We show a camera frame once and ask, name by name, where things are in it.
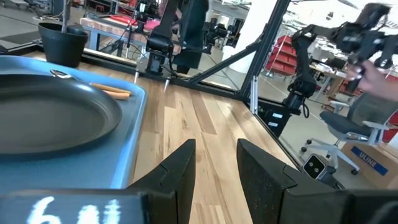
cardboard box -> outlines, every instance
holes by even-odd
[[[367,146],[346,143],[341,149],[359,172],[380,189],[398,189],[398,150],[386,144]]]

butcher block table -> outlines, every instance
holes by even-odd
[[[27,57],[44,58],[41,52]],[[134,76],[81,63],[79,69],[120,78]],[[187,139],[196,139],[196,183],[190,223],[252,223],[239,180],[236,142],[251,141],[294,167],[278,143],[240,101],[139,78],[147,106],[131,166],[130,183],[140,179]]]
[[[127,26],[127,24],[123,22],[116,21],[110,17],[103,18],[103,21],[110,21],[118,24],[122,24]],[[89,48],[91,50],[98,50],[99,42],[100,42],[100,35],[105,35],[107,37],[112,37],[115,39],[119,39],[120,36],[123,34],[123,38],[121,39],[124,43],[127,43],[129,38],[129,32],[126,31],[126,28],[120,28],[116,26],[112,26],[105,22],[100,22],[90,18],[81,18],[80,24],[86,29],[91,32],[90,34],[90,43]],[[178,41],[178,37],[173,34],[173,40]],[[144,34],[134,33],[131,36],[131,42],[138,43],[139,45],[145,47],[147,43],[147,37]],[[181,52],[181,46],[175,44],[174,45],[174,54],[179,54]]]

blue plastic tray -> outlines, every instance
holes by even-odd
[[[123,80],[32,58],[0,56],[0,74],[50,75],[51,69],[71,74],[86,82],[129,90],[132,96],[127,101],[118,101],[123,111],[121,122],[100,146],[86,146],[84,149],[88,150],[81,153],[42,161],[1,162],[0,194],[22,189],[127,187],[137,154],[137,139],[146,105],[145,90]]]

black pot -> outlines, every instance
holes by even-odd
[[[48,62],[75,68],[79,66],[88,34],[71,27],[68,27],[67,33],[63,34],[61,29],[60,24],[49,22],[39,24],[45,57]]]

metal frame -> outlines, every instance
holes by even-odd
[[[263,125],[264,129],[266,129],[267,132],[272,136],[274,141],[285,152],[285,154],[289,157],[289,159],[296,165],[296,167],[300,167],[298,161],[294,159],[294,157],[290,154],[290,152],[279,141],[278,136],[276,136],[271,131],[271,129],[265,124],[265,122],[263,122],[263,120],[257,115],[259,106],[263,109],[288,111],[290,114],[300,115],[301,113],[300,110],[293,110],[286,108],[281,102],[258,97],[258,92],[257,92],[258,75],[261,71],[262,66],[266,61],[267,54],[270,51],[272,43],[277,35],[277,31],[282,22],[282,17],[286,12],[289,2],[290,0],[278,0],[276,2],[275,8],[271,14],[268,25],[266,25],[264,28],[263,32],[264,35],[262,35],[257,42],[249,45],[245,50],[235,54],[229,59],[215,65],[214,67],[210,68],[209,70],[203,73],[195,75],[194,77],[188,80],[179,79],[179,78],[170,79],[170,77],[151,75],[143,71],[138,71],[136,65],[134,66],[131,63],[123,62],[117,59],[89,52],[84,52],[82,54],[81,61],[85,63],[90,63],[92,65],[97,65],[100,67],[129,73],[131,75],[138,73],[140,77],[149,78],[152,80],[158,80],[161,82],[170,82],[170,84],[173,85],[178,85],[193,90],[203,91],[213,95],[223,96],[226,98],[242,101],[243,103],[251,107],[251,112]],[[20,47],[9,49],[9,53],[12,55],[24,55],[35,51],[43,51],[41,43],[29,43],[22,45]],[[215,74],[221,69],[231,65],[232,63],[237,62],[238,60],[242,59],[243,57],[253,52],[256,52],[255,56],[249,67],[249,71],[246,75],[246,78],[244,79],[242,88],[240,90],[236,91],[229,88],[223,88],[221,86],[202,82],[204,79],[210,77],[211,75]]]

